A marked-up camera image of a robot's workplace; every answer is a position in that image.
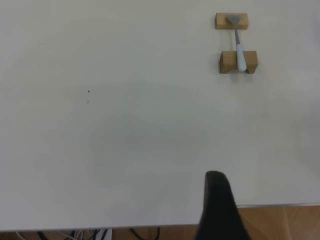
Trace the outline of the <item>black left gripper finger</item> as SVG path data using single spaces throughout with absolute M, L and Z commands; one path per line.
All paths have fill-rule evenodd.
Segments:
M 249 240 L 226 175 L 208 171 L 196 240 Z

